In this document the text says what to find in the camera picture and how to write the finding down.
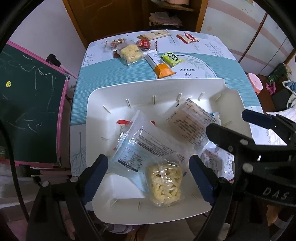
pink plastic stool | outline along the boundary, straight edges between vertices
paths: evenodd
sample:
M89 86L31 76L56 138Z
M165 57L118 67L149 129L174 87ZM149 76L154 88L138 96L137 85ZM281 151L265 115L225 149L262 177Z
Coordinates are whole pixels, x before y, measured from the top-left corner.
M249 81L251 82L251 85L253 86L253 89L254 89L256 95L258 95L261 92L261 90L263 89L263 85L262 85L261 81L259 80L259 78L255 74L248 73L247 76L249 78Z

orange and white wrapper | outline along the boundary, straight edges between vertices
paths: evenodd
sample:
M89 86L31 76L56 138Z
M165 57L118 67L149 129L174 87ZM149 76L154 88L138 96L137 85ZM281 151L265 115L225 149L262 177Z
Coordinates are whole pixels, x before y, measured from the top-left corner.
M158 56L155 49L144 52L144 58L153 68L159 79L176 73L168 67L168 65L161 59L161 57Z

stack of papers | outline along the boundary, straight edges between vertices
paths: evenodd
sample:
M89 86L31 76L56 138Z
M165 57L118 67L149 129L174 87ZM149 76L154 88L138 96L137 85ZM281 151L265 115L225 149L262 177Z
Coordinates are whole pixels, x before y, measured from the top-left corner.
M173 25L177 28L182 26L182 21L177 15L170 17L167 12L152 12L149 17L149 25Z

green snack package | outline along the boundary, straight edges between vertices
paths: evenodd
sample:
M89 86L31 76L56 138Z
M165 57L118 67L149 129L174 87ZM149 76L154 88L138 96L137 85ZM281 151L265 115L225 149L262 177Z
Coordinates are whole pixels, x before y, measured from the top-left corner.
M177 55L172 52L166 52L161 56L171 67L174 67L176 64L183 61L183 59L179 59Z

chalkboard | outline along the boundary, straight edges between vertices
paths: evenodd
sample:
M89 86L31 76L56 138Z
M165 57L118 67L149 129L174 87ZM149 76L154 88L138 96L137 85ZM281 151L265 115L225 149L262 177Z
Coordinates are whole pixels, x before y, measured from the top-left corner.
M0 119L16 161L58 162L57 125L66 79L8 44L0 53Z

